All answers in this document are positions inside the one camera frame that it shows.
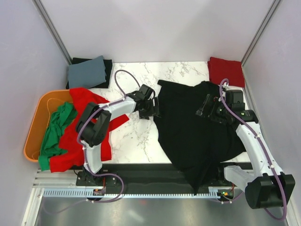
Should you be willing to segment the orange plastic bin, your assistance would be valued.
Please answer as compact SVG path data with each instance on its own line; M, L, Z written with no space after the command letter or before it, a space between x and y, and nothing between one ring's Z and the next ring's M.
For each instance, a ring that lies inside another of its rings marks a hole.
M38 162L41 143L51 114L65 102L72 102L72 97L67 89L50 91L39 99L24 145L24 156L28 161Z

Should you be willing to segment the left aluminium frame post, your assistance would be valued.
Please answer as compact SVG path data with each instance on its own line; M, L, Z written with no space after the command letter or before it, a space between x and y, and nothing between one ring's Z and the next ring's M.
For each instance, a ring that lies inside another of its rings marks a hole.
M43 5L41 0L32 0L34 6L36 7L37 11L39 12L41 18L43 19L46 27L48 28L49 32L51 33L52 37L54 38L57 46L59 47L62 55L64 56L65 60L69 65L72 63L72 58L66 48L66 46L63 43L63 40L61 39L57 29L54 26L54 23L52 22L45 6Z

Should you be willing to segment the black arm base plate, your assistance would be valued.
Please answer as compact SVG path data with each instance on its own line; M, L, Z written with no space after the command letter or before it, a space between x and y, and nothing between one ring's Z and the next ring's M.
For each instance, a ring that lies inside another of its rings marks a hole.
M193 188L184 178L184 174L168 163L105 163L98 174L115 174L121 177L124 182L123 191L155 191L192 192ZM121 182L116 176L95 177L86 169L77 173L77 186L105 186L112 191L121 191Z

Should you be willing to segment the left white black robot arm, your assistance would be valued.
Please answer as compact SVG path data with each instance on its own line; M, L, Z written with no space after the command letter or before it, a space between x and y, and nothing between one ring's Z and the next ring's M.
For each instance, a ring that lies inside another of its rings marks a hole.
M132 112L138 112L139 118L149 120L159 115L158 98L155 91L142 94L139 91L126 94L122 99L105 104L89 103L77 126L77 142L82 145L84 167L88 172L87 180L93 185L103 181L101 161L101 143L109 131L110 122Z

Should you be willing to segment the folded dark red t shirt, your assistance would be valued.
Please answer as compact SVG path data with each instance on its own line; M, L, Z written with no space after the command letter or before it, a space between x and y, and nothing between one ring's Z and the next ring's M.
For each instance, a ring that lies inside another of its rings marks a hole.
M227 78L231 86L245 87L245 79L240 61L210 57L207 65L209 80L212 83L219 85L223 79Z

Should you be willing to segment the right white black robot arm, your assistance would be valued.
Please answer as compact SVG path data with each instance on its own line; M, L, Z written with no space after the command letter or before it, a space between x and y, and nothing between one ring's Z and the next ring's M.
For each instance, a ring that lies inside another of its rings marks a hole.
M220 185L234 183L245 194L252 209L282 207L286 209L295 186L291 174L285 174L276 163L264 138L253 110L245 109L241 90L226 91L225 97L208 94L196 112L202 118L230 125L242 141L251 161L253 174L239 166L227 166L215 174Z

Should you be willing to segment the green t shirt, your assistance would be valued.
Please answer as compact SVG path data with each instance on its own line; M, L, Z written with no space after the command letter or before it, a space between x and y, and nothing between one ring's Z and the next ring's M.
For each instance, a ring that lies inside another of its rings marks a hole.
M40 147L38 162L42 171L50 170L50 159L67 153L59 147L59 142L65 129L74 121L77 111L72 103L65 102L51 114L49 126L46 129Z

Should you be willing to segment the right aluminium frame post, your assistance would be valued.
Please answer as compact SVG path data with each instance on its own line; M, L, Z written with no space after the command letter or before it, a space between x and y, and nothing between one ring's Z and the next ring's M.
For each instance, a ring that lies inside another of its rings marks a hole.
M265 32L267 26L269 25L270 21L272 20L275 12L277 11L278 7L282 3L282 0L273 0L271 6L269 7L265 17L263 18L259 28L257 29L250 45L248 46L242 60L241 65L242 67L246 64L247 60L249 59L250 55L252 54L253 50L255 49L257 43L259 42L260 38L262 37L263 33Z

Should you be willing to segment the aluminium frame post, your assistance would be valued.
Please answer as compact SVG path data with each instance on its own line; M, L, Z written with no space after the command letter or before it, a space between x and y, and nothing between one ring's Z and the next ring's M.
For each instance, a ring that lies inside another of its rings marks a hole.
M250 45L248 46L242 60L241 65L242 67L246 64L247 60L249 59L250 55L252 54L253 50L255 49L257 43L259 42L260 38L262 37L263 33L265 32L267 26L269 25L270 21L272 20L275 12L277 11L278 7L282 3L282 0L273 0L271 6L269 7L265 17L263 18L259 28L257 29Z
M72 63L72 58L66 48L66 46L63 43L63 40L61 39L57 29L54 26L54 23L52 22L45 6L43 5L41 0L32 0L34 6L36 7L37 11L39 12L41 18L43 19L46 27L48 28L49 32L51 33L52 37L54 38L57 46L59 47L62 55L64 56L65 60L69 65Z

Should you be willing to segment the bright red t shirt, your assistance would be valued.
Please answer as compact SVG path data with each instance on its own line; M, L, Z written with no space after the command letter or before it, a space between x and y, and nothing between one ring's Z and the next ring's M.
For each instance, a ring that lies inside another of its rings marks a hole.
M79 122L79 119L86 106L90 102L94 102L96 104L104 104L109 102L104 97L99 96L85 88L70 89L69 93L72 97L73 105L78 115L73 123L65 129L64 134L60 138L59 147L66 150L67 153L50 158L50 171L52 173L65 172L72 166L82 166L84 164L82 145L77 142L78 134L76 132L76 125ZM111 146L109 143L109 132L118 128L128 120L129 118L124 114L110 122L109 131L106 133L106 137L102 143L104 147L99 149L100 153L103 155L101 157L102 161L108 161L112 159Z

